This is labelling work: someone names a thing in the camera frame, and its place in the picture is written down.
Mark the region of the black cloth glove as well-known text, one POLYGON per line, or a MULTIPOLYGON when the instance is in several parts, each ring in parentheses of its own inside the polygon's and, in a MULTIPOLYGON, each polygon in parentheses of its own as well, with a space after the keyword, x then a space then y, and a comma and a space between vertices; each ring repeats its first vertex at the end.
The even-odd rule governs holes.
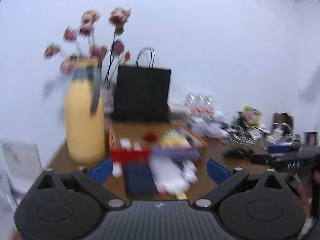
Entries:
POLYGON ((246 150, 244 148, 236 148, 236 149, 231 149, 227 150, 225 153, 223 153, 223 157, 226 159, 245 159, 249 158, 254 154, 254 151, 249 149, 246 150))

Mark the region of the black paper shopping bag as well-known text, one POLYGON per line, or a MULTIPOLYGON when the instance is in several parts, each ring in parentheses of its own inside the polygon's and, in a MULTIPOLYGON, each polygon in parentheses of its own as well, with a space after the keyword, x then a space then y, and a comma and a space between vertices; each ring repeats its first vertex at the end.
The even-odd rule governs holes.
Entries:
POLYGON ((122 122, 168 122, 171 70, 154 66, 155 51, 140 50, 134 65, 117 72, 111 119, 122 122))

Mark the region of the white round speaker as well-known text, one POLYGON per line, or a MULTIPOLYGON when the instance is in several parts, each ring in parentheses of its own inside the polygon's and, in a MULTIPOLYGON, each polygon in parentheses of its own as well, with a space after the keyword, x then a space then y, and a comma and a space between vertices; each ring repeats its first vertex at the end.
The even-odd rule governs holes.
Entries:
POLYGON ((217 123, 222 123, 224 120, 224 114, 221 111, 216 111, 214 113, 214 120, 217 123))

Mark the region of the dried pink rose bouquet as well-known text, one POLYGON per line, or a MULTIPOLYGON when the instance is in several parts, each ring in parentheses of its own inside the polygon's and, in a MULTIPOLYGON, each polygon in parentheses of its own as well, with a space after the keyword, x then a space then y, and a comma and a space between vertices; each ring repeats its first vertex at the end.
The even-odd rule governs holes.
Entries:
POLYGON ((103 62, 109 56, 109 63, 104 77, 108 82, 112 79, 114 71, 112 67, 118 67, 121 63, 127 63, 131 59, 129 50, 125 49, 124 42, 119 37, 124 33, 125 24, 129 21, 131 9, 116 7, 108 18, 113 27, 113 38, 111 46, 98 45, 95 40, 95 25, 100 20, 97 10, 87 10, 81 16, 80 26, 77 28, 67 27, 63 33, 63 41, 72 43, 76 47, 76 53, 67 54, 58 44, 52 43, 47 46, 43 57, 51 59, 57 55, 63 57, 60 71, 70 75, 77 62, 86 60, 97 60, 98 69, 103 69, 103 62))

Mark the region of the red cardboard box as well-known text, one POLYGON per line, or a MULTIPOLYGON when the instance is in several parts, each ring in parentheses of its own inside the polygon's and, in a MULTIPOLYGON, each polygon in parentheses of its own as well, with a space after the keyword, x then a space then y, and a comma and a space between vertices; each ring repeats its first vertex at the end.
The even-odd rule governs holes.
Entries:
POLYGON ((204 152, 206 152, 208 145, 205 141, 181 122, 171 124, 166 122, 141 123, 112 121, 108 128, 110 158, 114 162, 119 162, 122 166, 128 163, 147 163, 150 159, 152 148, 161 147, 159 144, 161 137, 172 129, 183 135, 191 144, 191 147, 197 149, 201 157, 204 152), (156 142, 144 141, 143 135, 148 132, 157 134, 158 140, 156 142))

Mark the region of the navy blue pouch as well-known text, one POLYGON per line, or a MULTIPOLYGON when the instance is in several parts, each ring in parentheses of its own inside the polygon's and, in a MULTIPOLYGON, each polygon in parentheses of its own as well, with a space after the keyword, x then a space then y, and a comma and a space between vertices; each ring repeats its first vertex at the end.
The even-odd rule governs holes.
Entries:
POLYGON ((129 163, 125 166, 123 174, 128 196, 151 196, 158 192, 149 165, 129 163))

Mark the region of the red fabric rose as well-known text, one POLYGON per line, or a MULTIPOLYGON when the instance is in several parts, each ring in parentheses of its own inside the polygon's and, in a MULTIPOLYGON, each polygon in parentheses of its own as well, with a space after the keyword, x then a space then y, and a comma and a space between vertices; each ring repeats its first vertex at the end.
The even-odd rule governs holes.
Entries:
POLYGON ((146 142, 156 142, 158 140, 158 136, 153 132, 148 132, 145 135, 143 135, 143 139, 146 142))

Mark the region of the small yellow cube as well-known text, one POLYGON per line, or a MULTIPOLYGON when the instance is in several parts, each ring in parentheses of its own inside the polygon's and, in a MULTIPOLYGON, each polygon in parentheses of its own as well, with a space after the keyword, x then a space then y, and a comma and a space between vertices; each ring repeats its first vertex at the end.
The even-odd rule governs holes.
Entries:
POLYGON ((187 200, 188 199, 187 195, 182 191, 177 192, 175 194, 175 198, 178 200, 187 200))

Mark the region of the yellow white plush toy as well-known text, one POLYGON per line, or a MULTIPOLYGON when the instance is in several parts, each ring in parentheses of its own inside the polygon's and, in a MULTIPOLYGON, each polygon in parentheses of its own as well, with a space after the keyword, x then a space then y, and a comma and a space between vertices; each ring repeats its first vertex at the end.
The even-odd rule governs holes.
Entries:
POLYGON ((167 131, 159 144, 162 148, 191 148, 187 139, 174 129, 167 131))

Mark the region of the purple knitted cloth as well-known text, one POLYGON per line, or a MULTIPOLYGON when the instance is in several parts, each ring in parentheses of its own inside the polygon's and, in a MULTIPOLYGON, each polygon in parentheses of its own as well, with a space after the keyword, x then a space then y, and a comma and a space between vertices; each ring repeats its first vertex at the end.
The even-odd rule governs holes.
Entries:
POLYGON ((174 161, 197 160, 201 157, 195 148, 161 148, 153 147, 150 153, 153 158, 170 158, 174 161))

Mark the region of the lilac fluffy scrunchie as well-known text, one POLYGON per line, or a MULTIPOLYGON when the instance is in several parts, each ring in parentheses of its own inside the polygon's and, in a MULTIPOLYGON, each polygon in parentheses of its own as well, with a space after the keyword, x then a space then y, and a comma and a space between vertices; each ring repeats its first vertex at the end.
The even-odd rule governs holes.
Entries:
POLYGON ((204 133, 208 138, 225 138, 228 136, 226 131, 216 126, 207 127, 204 133))

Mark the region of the water bottle left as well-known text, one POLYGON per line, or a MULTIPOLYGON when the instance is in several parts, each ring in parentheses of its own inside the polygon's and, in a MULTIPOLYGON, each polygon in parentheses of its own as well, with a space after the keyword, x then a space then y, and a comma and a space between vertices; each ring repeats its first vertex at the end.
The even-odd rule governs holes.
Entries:
POLYGON ((189 109, 190 112, 190 118, 194 119, 196 117, 196 105, 195 105, 195 96, 191 93, 189 93, 186 97, 185 104, 189 109))

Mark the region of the yellow thermos jug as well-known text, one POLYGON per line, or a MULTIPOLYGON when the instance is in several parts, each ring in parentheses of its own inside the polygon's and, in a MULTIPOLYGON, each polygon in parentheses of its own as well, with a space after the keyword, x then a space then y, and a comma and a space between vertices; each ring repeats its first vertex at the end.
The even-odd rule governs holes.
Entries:
POLYGON ((76 63, 65 98, 65 122, 74 162, 93 164, 104 159, 104 101, 97 59, 76 63))

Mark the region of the small white bottle cap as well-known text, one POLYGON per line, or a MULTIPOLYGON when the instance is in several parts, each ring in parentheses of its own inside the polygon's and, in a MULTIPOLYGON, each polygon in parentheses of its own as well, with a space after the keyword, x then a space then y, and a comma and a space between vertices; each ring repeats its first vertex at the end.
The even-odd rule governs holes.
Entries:
POLYGON ((121 164, 117 161, 115 161, 113 163, 113 170, 112 170, 112 175, 115 177, 115 178, 119 178, 123 175, 123 170, 121 168, 121 164))

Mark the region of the water bottle middle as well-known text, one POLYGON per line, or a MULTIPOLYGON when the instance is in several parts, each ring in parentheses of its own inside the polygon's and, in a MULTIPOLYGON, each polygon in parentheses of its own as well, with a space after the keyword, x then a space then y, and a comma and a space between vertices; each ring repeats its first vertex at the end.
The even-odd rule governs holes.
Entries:
POLYGON ((204 105, 204 97, 201 94, 199 94, 196 97, 196 115, 197 117, 203 119, 205 113, 206 113, 206 108, 204 105))

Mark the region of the white purple gift box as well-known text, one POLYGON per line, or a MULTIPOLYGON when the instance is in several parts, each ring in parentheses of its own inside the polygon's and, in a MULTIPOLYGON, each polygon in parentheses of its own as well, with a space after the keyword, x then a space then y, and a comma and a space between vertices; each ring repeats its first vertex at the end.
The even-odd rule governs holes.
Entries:
POLYGON ((279 142, 275 145, 299 145, 301 147, 301 144, 299 142, 279 142))

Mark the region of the water bottle right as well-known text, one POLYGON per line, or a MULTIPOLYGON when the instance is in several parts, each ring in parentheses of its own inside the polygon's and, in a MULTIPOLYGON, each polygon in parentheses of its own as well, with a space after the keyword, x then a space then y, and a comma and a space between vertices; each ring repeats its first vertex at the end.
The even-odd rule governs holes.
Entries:
POLYGON ((206 117, 208 122, 213 122, 214 106, 213 106, 213 99, 211 96, 206 97, 205 107, 206 107, 206 117))

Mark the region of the water bottle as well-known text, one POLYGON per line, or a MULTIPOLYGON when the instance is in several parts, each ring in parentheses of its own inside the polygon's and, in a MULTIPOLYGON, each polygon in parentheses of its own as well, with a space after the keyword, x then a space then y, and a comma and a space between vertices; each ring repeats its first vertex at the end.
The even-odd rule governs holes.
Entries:
POLYGON ((205 113, 206 113, 206 108, 204 105, 204 97, 201 94, 199 94, 196 97, 196 115, 197 117, 203 119, 205 113))
POLYGON ((189 93, 186 97, 185 104, 189 109, 190 112, 190 118, 194 119, 196 117, 196 105, 195 105, 195 96, 191 93, 189 93))
POLYGON ((213 99, 211 96, 206 97, 205 107, 206 107, 206 117, 208 122, 213 122, 214 106, 213 106, 213 99))

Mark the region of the snack bag pink yellow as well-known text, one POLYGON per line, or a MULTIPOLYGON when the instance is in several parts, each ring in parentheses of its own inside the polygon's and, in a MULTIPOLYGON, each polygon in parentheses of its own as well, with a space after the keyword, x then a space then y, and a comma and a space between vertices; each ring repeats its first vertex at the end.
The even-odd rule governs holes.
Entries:
POLYGON ((244 118, 244 123, 247 126, 250 126, 250 127, 260 126, 260 119, 262 116, 261 111, 250 106, 244 106, 241 116, 244 118))

